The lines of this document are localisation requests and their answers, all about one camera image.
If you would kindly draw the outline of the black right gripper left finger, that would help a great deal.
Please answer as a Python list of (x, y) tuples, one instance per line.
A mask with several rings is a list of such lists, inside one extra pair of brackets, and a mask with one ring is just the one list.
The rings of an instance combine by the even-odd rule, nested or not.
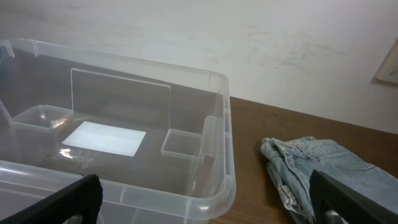
[(90, 174), (1, 220), (1, 224), (64, 223), (75, 215), (81, 216), (83, 224), (96, 224), (102, 201), (100, 179)]

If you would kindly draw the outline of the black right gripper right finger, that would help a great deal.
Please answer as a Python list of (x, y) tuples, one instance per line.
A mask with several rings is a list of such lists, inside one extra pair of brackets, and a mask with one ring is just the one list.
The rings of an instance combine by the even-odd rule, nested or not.
[(317, 224), (397, 223), (396, 213), (317, 170), (310, 176), (310, 200)]

